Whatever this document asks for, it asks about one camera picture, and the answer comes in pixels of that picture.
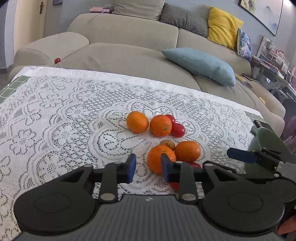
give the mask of sofa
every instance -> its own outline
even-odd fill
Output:
[[[52,66],[110,72],[163,81],[220,96],[258,110],[280,136],[285,109],[260,84],[253,91],[239,81],[234,87],[192,75],[166,59],[164,49],[189,47],[226,61],[235,73],[251,75],[250,63],[238,54],[205,37],[154,20],[116,14],[79,15],[67,32],[49,36],[16,52],[13,78],[24,66]],[[56,58],[61,62],[55,64]]]

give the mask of green bowl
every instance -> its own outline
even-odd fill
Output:
[[[256,128],[252,128],[251,133],[254,134],[254,138],[250,143],[248,151],[252,150],[262,150],[263,147],[271,149],[271,150],[281,150],[281,152],[290,153],[289,149],[283,143],[283,141],[272,131],[260,127],[256,130]],[[251,175],[270,175],[271,173],[259,166],[258,164],[249,164],[244,163],[244,169],[247,174]]]

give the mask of lace floral pattern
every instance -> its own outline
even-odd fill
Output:
[[[0,240],[11,240],[20,232],[13,214],[19,195],[85,164],[102,168],[135,153],[133,182],[119,184],[119,194],[172,193],[145,162],[147,152],[167,137],[153,137],[148,130],[131,133],[125,119],[133,110],[148,119],[173,115],[186,134],[170,139],[198,142],[198,163],[211,160],[243,171],[241,162],[226,155],[229,147],[247,149],[252,139],[252,122],[241,105],[118,74],[49,67],[26,71],[33,77],[0,105]],[[202,197],[200,183],[197,189]]]

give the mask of floral pillow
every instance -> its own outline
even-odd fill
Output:
[[[237,54],[249,62],[252,60],[251,40],[241,28],[237,31]]]

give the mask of sofa backrest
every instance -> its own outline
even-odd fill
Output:
[[[249,61],[239,57],[237,52],[209,41],[200,35],[194,34],[184,29],[179,29],[177,48],[184,47],[197,49],[222,59],[223,61],[227,62],[238,75],[251,75],[251,65]]]
[[[176,48],[178,28],[158,21],[117,14],[79,15],[68,28],[89,43],[126,44],[157,51]]]

